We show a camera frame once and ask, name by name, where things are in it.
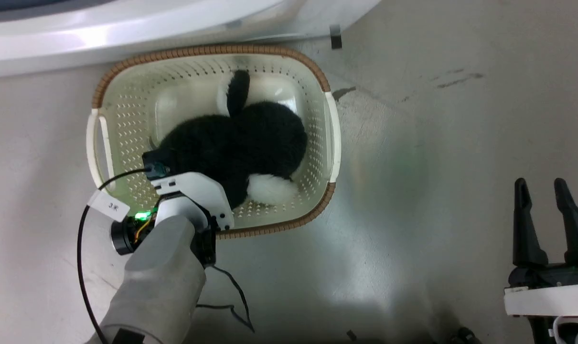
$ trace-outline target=laundry basket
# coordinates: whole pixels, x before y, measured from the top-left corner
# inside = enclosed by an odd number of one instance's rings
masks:
[[[200,46],[144,54],[115,65],[96,88],[87,124],[87,158],[96,185],[142,168],[141,155],[180,122],[219,113],[219,85],[237,69],[251,75],[247,104],[272,100],[293,109],[304,122],[308,145],[293,176],[300,189],[295,200],[267,205],[247,199],[234,209],[235,228],[218,237],[283,231],[321,214],[333,195],[341,162],[335,102],[313,61],[278,46]],[[130,205],[130,214],[152,209],[158,199],[143,174],[120,179],[107,191]]]

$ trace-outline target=white appliance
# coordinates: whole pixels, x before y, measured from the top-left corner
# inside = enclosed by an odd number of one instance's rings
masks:
[[[13,0],[12,2],[43,0]],[[66,0],[0,11],[0,76],[348,28],[379,0]]]

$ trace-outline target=bunny ear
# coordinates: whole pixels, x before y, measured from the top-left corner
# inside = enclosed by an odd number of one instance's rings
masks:
[[[227,111],[231,117],[239,115],[245,108],[249,96],[250,76],[246,70],[237,70],[227,87]]]

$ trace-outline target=black plastic part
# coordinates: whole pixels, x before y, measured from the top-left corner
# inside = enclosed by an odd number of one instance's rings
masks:
[[[548,331],[553,328],[553,322],[555,322],[552,316],[529,316],[528,318],[535,344],[556,344],[555,338],[550,337]]]
[[[578,285],[578,267],[551,264],[541,268],[515,268],[508,282],[512,287],[548,288]]]
[[[457,331],[457,336],[463,340],[465,344],[482,344],[482,342],[476,338],[474,333],[467,327],[461,327]]]
[[[195,255],[195,257],[200,261],[200,264],[206,268],[217,263],[215,235],[217,231],[219,231],[219,225],[217,224],[216,218],[211,216],[211,213],[208,210],[196,203],[194,200],[191,201],[202,210],[206,216],[206,220],[208,221],[208,227],[195,232],[190,246],[193,255]]]
[[[545,266],[546,252],[540,248],[531,218],[531,196],[523,178],[514,182],[514,257],[515,266]]]
[[[123,222],[113,221],[113,224],[110,225],[110,239],[113,242],[113,247],[122,256],[134,252],[134,247],[128,237],[127,221],[129,218]]]
[[[578,206],[573,201],[564,179],[555,179],[555,195],[557,208],[563,214],[563,222],[565,223],[567,240],[565,262],[572,266],[578,266]]]
[[[112,344],[142,344],[145,341],[145,335],[135,333],[126,329],[119,329],[113,339]]]
[[[329,37],[331,38],[332,50],[342,49],[342,35],[339,25],[329,26]]]
[[[172,176],[176,168],[176,157],[173,150],[157,149],[142,154],[142,164],[149,172],[145,173],[148,180]]]

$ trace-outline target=wire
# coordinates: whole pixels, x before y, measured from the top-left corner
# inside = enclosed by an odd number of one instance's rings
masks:
[[[151,217],[149,217],[149,220],[147,220],[147,222],[145,222],[144,225],[140,226],[140,228],[138,229],[138,231],[136,231],[136,233],[134,233],[134,243],[136,243],[138,241],[138,237],[140,236],[140,232],[145,229],[147,226],[149,226],[149,222],[151,222],[151,219],[153,218],[153,215],[151,215]]]
[[[113,178],[110,178],[108,181],[106,181],[102,185],[100,185],[100,187],[98,189],[103,190],[105,187],[107,187],[107,185],[116,181],[119,178],[123,178],[125,176],[129,176],[131,174],[140,173],[140,172],[149,172],[149,170],[147,170],[146,168],[141,168],[139,170],[131,170],[128,172],[123,172],[122,174],[117,174]],[[81,287],[81,294],[83,296],[83,302],[86,304],[87,314],[90,316],[90,320],[92,321],[92,325],[94,326],[94,330],[96,330],[96,333],[97,333],[98,337],[100,338],[100,342],[102,344],[108,344],[106,337],[104,337],[104,334],[102,333],[102,330],[100,329],[100,326],[97,323],[96,316],[94,315],[94,312],[92,311],[92,305],[90,305],[90,299],[87,296],[86,283],[85,283],[84,277],[83,277],[83,264],[82,264],[83,262],[81,259],[81,248],[82,248],[82,244],[83,244],[83,227],[86,223],[86,216],[87,216],[88,211],[90,211],[90,206],[86,205],[86,207],[83,209],[83,214],[81,215],[81,221],[79,222],[79,232],[77,233],[77,273],[79,274],[79,287]]]
[[[240,286],[238,285],[238,282],[234,279],[232,274],[230,274],[229,272],[227,272],[223,269],[217,268],[215,265],[212,265],[211,268],[221,272],[222,274],[226,275],[230,279],[230,281],[232,282],[232,284],[234,285],[234,287],[238,291],[238,294],[240,294],[240,299],[243,301],[243,306],[245,307],[245,313],[247,314],[247,320],[244,320],[243,318],[241,318],[238,315],[238,313],[236,313],[236,311],[234,311],[234,308],[235,308],[234,305],[215,306],[215,305],[206,305],[203,303],[198,303],[197,305],[195,305],[195,307],[196,308],[207,308],[207,309],[229,309],[230,312],[232,312],[232,316],[234,316],[234,318],[236,318],[236,320],[238,320],[241,324],[245,325],[253,333],[255,333],[255,329],[253,328],[253,323],[250,320],[249,305],[247,304],[247,299],[245,298],[245,293],[243,292],[242,288],[240,288]]]

